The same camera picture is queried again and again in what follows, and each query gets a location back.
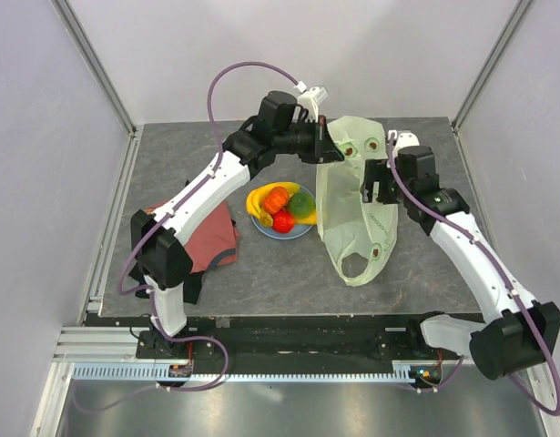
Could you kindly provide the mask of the aluminium corner frame post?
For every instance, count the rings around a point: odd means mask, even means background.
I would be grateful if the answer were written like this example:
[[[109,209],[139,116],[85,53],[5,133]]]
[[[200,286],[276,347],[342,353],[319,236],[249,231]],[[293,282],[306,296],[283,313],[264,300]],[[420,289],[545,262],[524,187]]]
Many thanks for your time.
[[[504,57],[508,47],[514,41],[515,35],[521,28],[534,4],[534,0],[517,0],[515,2],[512,12],[506,19],[502,30],[496,38],[489,54],[484,60],[475,80],[451,122],[454,134],[460,131],[464,122],[472,112],[474,105],[492,78],[495,69]]]

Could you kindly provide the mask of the green lime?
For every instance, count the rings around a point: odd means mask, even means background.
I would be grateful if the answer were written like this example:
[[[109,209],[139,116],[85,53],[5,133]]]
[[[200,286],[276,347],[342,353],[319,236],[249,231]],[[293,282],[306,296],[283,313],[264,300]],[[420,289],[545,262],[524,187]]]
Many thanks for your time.
[[[294,218],[305,219],[315,211],[314,197],[307,191],[299,191],[291,196],[287,210]]]

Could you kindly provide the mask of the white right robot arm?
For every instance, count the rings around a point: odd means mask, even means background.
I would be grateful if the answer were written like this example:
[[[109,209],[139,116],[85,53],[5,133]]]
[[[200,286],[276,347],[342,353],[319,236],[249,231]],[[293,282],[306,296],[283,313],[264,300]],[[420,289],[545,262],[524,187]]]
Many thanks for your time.
[[[405,147],[392,163],[367,160],[360,192],[365,203],[404,206],[457,268],[482,313],[480,322],[425,314],[405,335],[413,357],[451,351],[472,359],[489,380],[546,361],[560,331],[560,309],[539,303],[497,258],[460,193],[441,188],[429,147]]]

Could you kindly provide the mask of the yellow banana bunch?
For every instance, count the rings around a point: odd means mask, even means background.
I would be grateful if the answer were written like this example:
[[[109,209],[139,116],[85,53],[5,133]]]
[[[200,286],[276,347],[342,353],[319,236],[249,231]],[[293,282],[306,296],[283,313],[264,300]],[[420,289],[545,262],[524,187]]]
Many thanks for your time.
[[[273,182],[253,189],[246,199],[245,207],[247,212],[255,218],[260,225],[266,228],[270,228],[272,226],[272,216],[269,212],[263,209],[262,202],[274,188],[279,187],[285,188],[290,195],[304,191],[303,186],[294,182]]]

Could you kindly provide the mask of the left aluminium frame post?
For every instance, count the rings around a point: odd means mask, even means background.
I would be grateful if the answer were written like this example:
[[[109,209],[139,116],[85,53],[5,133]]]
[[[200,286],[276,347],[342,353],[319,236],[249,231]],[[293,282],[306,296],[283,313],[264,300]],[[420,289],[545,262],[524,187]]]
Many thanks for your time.
[[[78,51],[84,58],[89,70],[97,81],[107,102],[113,109],[121,126],[128,132],[130,136],[137,133],[137,125],[128,113],[126,106],[118,95],[106,69],[99,58],[96,49],[91,43],[85,28],[79,20],[73,6],[67,0],[52,0],[53,7],[63,21],[66,30],[74,40]]]

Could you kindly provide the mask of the red apple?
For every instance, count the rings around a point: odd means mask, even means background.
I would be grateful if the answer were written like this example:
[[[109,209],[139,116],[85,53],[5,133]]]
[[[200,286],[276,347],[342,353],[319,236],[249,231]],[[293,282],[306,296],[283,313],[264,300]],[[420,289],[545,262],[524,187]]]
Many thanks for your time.
[[[287,234],[293,230],[295,225],[295,218],[286,210],[279,210],[272,215],[271,228],[277,233]]]

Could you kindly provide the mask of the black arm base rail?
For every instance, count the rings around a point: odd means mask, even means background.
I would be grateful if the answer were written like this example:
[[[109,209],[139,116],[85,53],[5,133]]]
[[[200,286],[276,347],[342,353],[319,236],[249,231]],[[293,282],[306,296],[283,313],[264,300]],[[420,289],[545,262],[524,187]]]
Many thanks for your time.
[[[425,344],[423,317],[412,314],[326,316],[191,317],[180,338],[204,336],[189,345],[164,339],[156,328],[139,333],[139,359],[205,358],[224,344],[231,357],[328,353],[383,361],[442,361],[457,355]]]

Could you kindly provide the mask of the green avocado print plastic bag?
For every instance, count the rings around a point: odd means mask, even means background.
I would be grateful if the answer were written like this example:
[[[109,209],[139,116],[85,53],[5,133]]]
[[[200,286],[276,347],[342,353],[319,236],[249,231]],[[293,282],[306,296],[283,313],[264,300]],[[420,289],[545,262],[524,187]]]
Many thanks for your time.
[[[365,165],[387,158],[385,131],[354,116],[331,121],[328,130],[344,160],[316,167],[317,231],[340,278],[360,287],[382,272],[397,242],[398,207],[376,197],[364,203],[361,195]]]

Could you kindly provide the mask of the orange tangerine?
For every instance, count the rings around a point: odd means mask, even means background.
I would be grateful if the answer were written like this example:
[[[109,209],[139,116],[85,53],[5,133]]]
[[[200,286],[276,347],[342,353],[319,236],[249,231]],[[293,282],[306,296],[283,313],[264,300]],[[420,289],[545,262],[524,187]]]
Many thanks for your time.
[[[283,209],[290,200],[289,191],[282,186],[274,187],[263,199],[262,208],[271,215]]]

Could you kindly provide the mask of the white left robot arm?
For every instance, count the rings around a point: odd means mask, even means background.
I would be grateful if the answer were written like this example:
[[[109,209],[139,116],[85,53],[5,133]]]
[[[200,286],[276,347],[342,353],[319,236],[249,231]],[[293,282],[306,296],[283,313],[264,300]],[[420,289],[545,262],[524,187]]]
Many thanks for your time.
[[[131,243],[151,297],[153,321],[161,330],[157,348],[177,358],[188,347],[183,283],[192,261],[185,246],[199,224],[230,194],[272,165],[276,156],[296,155],[308,164],[342,162],[320,112],[328,92],[315,86],[298,97],[269,92],[259,112],[229,135],[222,150],[173,199],[131,219]]]

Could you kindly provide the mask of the blue plate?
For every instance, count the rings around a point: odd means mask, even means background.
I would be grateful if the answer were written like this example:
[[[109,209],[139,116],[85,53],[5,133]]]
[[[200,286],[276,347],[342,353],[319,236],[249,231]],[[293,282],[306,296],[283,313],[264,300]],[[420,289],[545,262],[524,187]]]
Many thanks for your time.
[[[277,239],[294,239],[317,223],[314,196],[293,182],[275,182],[253,189],[245,208],[253,223]]]

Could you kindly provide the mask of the red folded t-shirt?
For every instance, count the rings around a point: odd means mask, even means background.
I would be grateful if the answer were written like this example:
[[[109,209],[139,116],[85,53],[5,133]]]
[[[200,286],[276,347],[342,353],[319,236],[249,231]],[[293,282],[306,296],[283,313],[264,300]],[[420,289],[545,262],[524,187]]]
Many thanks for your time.
[[[221,202],[196,228],[185,249],[193,261],[192,273],[238,260],[239,232],[226,201]]]

